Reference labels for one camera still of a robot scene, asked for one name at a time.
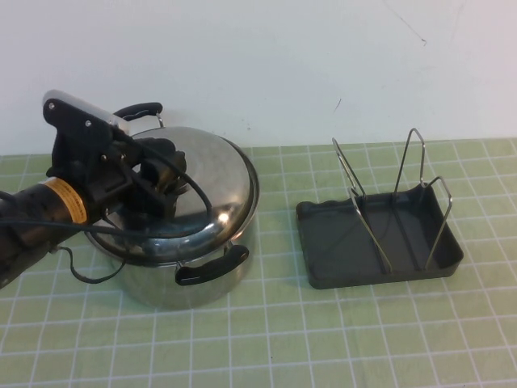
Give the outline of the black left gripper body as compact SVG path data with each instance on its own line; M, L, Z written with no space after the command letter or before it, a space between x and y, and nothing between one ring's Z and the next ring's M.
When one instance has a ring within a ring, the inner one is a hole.
M142 147L129 136L58 132L46 185L70 221L98 221L119 207L135 212L134 175L143 161Z

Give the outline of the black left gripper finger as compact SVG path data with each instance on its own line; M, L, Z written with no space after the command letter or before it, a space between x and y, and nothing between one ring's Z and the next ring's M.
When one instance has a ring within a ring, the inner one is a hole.
M143 160L150 162L151 160L159 161L155 154L160 154L168 162L174 164L181 171L187 169L185 153L178 150L175 144L166 138L147 137L136 139L136 143L143 149Z
M178 176L159 160L144 160L134 175L132 211L153 217L174 217Z

